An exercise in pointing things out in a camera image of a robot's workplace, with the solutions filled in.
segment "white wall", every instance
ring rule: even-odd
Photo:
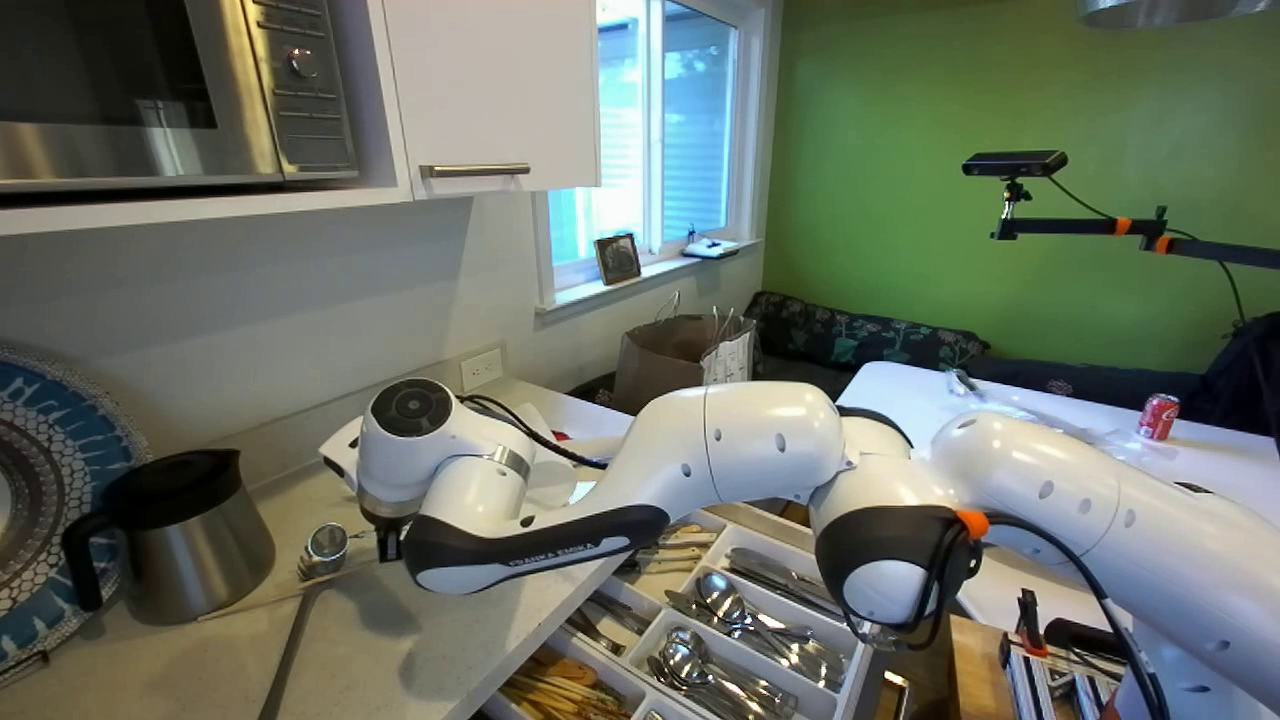
[[[744,308],[762,255],[536,316],[534,198],[0,237],[0,343],[173,451],[496,340],[513,376],[573,389],[672,301]]]

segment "white cabinet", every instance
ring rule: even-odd
[[[380,22],[411,198],[600,181],[596,0],[386,0]]]
[[[600,181],[596,0],[335,0],[331,17],[366,164],[357,184],[0,208],[0,239]]]

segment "cutlery tray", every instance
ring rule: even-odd
[[[690,699],[684,693],[670,690],[652,673],[652,657],[670,642],[672,628],[693,628],[714,663],[744,676],[744,679],[770,679],[771,690],[788,693],[796,699],[792,715],[803,720],[828,720],[848,715],[855,707],[855,698],[863,690],[873,652],[855,644],[855,638],[843,628],[843,620],[816,612],[812,606],[800,606],[792,595],[779,595],[763,585],[751,585],[747,576],[738,576],[727,570],[734,550],[751,550],[770,561],[778,561],[788,571],[800,571],[816,582],[816,561],[809,550],[783,544],[771,535],[796,535],[796,525],[751,511],[751,529],[734,525],[723,518],[696,518],[693,525],[676,525],[670,542],[648,552],[641,563],[625,563],[621,576],[596,587],[590,606],[575,607],[575,616],[557,628],[557,638],[546,644],[554,657],[568,657],[592,667],[592,676],[625,699],[625,715],[638,720],[700,720],[700,715],[723,715],[716,707],[703,707]],[[840,657],[843,673],[834,679],[834,690],[816,684],[812,676],[800,676],[796,667],[779,663],[778,657],[723,638],[708,620],[700,620],[693,607],[676,607],[670,592],[684,595],[696,587],[696,576],[703,570],[727,571],[734,587],[744,595],[744,606],[770,620],[779,620],[783,628],[809,628],[816,644]],[[486,715],[494,720],[527,720],[534,711],[517,707],[503,693],[496,693],[486,706]]]

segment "robotic arm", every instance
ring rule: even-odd
[[[800,502],[819,576],[863,642],[911,638],[947,607],[983,521],[1038,529],[1010,544],[1072,552],[1131,612],[1174,715],[1280,711],[1280,576],[1262,571],[1280,556],[1278,529],[1012,416],[959,416],[920,461],[893,422],[840,416],[809,385],[690,389],[638,416],[590,495],[524,511],[534,441],[404,380],[326,461],[357,485],[386,561],[448,595],[643,550],[714,504]]]

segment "kettle handle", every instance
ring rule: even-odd
[[[76,521],[65,529],[65,556],[68,556],[76,606],[80,606],[85,612],[106,607],[106,587],[101,587],[101,582],[95,582],[88,542],[101,535],[101,534],[110,534],[110,529],[116,529],[116,521],[111,521],[110,511],[76,518]]]

